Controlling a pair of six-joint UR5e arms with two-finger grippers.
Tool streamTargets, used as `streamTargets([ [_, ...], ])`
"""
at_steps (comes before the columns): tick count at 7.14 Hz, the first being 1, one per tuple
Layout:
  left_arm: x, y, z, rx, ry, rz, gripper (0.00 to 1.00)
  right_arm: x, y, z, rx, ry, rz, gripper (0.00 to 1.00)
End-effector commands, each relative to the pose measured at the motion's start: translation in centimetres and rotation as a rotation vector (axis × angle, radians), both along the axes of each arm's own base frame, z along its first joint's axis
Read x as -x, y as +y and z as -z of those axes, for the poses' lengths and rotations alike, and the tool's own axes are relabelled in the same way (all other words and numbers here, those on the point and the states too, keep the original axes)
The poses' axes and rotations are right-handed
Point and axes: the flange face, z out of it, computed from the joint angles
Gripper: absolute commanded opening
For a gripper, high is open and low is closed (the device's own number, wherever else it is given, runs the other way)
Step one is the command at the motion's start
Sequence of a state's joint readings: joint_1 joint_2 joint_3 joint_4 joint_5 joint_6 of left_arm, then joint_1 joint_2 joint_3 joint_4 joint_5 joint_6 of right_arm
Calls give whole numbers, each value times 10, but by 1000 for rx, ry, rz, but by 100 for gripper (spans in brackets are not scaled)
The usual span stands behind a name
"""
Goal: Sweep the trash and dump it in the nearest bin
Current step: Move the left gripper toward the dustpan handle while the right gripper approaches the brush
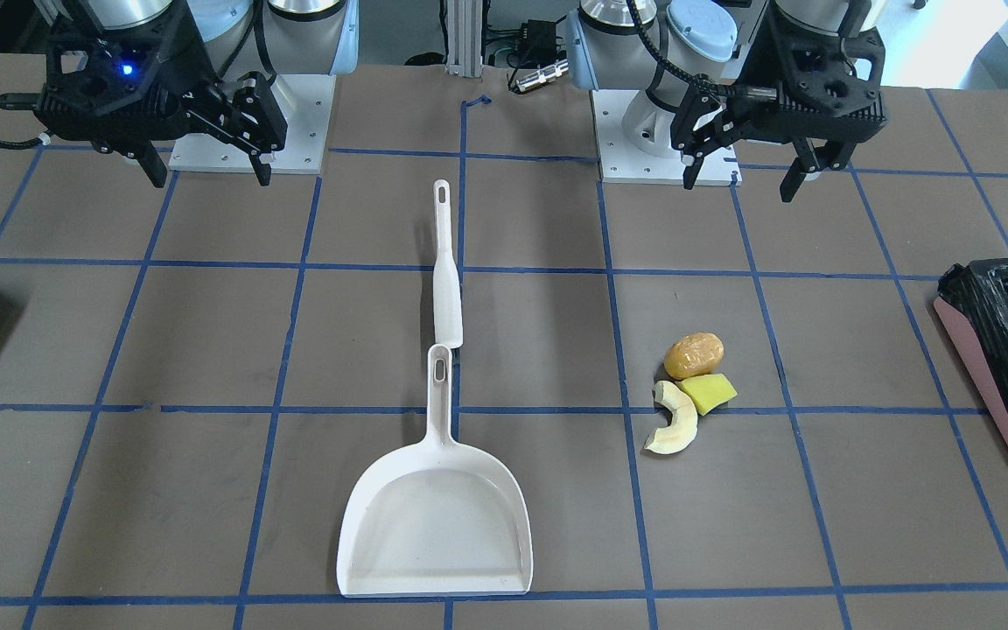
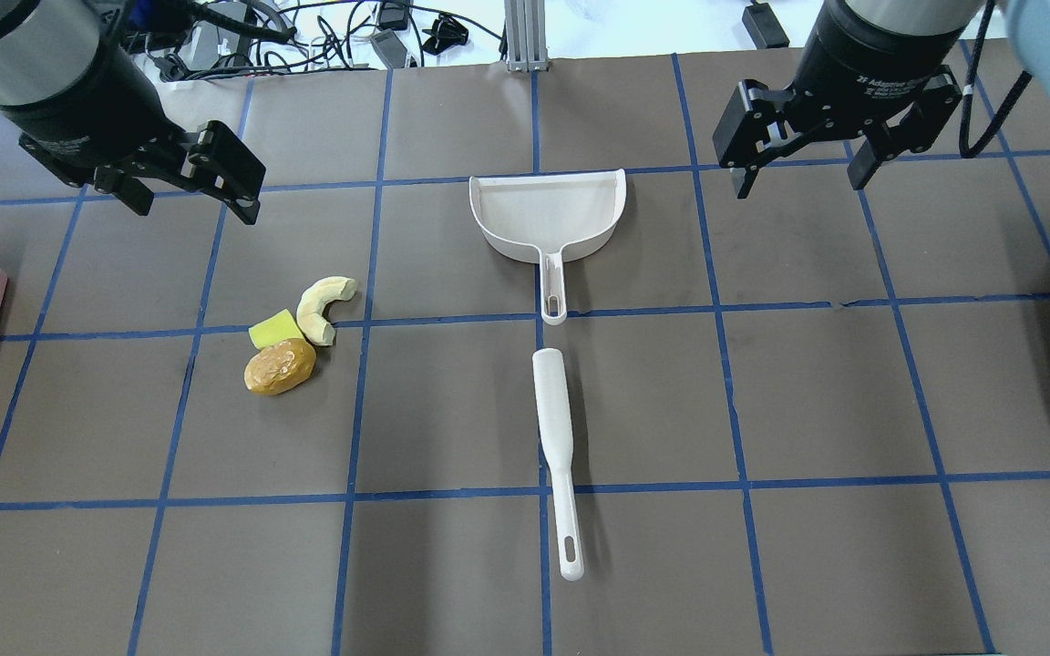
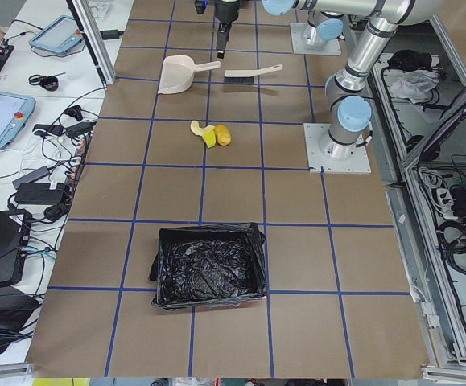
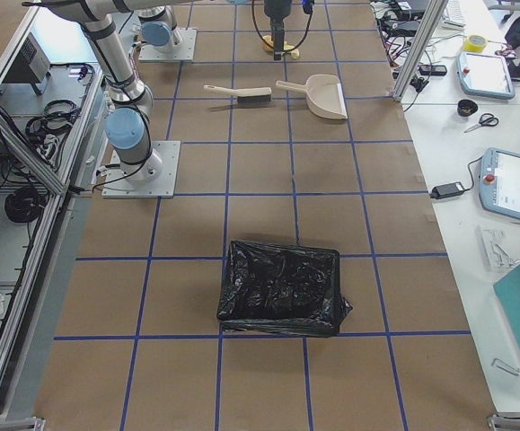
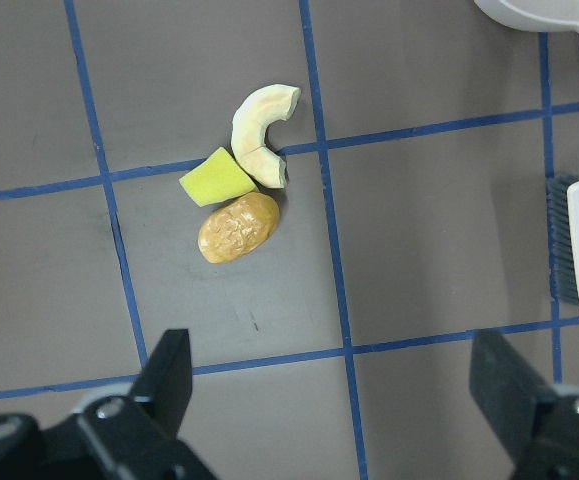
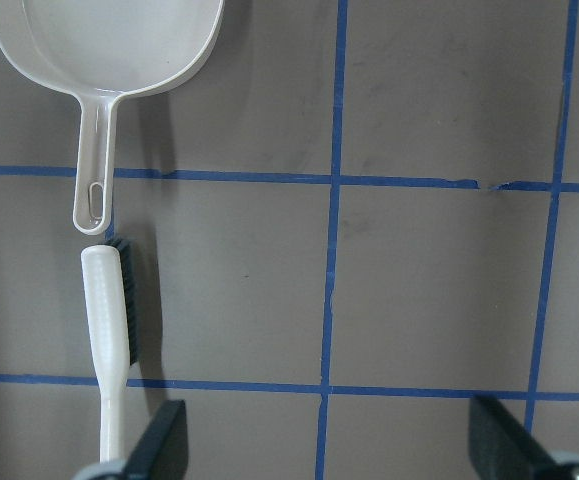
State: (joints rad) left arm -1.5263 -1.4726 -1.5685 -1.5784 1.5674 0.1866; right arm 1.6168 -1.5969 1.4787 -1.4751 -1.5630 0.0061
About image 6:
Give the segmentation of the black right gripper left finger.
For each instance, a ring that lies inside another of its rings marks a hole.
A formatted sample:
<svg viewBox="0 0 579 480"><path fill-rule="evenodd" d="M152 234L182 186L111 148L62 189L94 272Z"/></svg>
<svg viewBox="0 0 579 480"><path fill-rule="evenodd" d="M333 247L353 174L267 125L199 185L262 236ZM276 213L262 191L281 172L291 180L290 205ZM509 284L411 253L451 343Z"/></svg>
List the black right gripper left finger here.
<svg viewBox="0 0 579 480"><path fill-rule="evenodd" d="M184 400L165 401L123 467L122 479L183 479L188 467Z"/></svg>

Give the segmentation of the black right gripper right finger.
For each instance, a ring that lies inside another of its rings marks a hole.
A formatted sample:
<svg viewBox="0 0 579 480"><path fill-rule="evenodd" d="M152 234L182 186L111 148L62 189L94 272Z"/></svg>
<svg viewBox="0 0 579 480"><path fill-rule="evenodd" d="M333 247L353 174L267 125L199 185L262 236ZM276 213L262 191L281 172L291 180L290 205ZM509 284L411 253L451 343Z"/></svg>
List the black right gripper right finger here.
<svg viewBox="0 0 579 480"><path fill-rule="evenodd" d="M479 479L564 478L564 467L492 396L470 399L468 455Z"/></svg>

